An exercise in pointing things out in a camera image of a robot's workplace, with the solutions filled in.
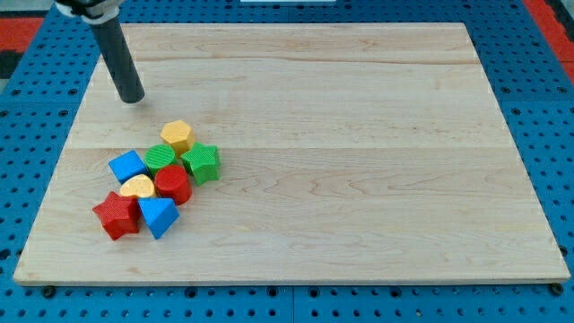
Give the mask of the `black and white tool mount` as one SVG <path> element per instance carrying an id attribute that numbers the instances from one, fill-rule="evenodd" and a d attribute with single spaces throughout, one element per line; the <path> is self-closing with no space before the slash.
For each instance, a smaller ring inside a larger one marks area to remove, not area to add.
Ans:
<path id="1" fill-rule="evenodd" d="M 119 15 L 125 0 L 55 0 L 56 9 L 66 17 L 80 17 L 88 24 L 102 24 Z"/>

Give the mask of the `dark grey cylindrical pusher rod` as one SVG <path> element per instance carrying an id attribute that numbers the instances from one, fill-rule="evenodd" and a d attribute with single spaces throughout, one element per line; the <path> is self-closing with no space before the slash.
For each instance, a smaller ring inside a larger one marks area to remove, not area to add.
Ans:
<path id="1" fill-rule="evenodd" d="M 117 17 L 91 26 L 100 53 L 119 98 L 137 103 L 144 98 L 144 88 Z"/>

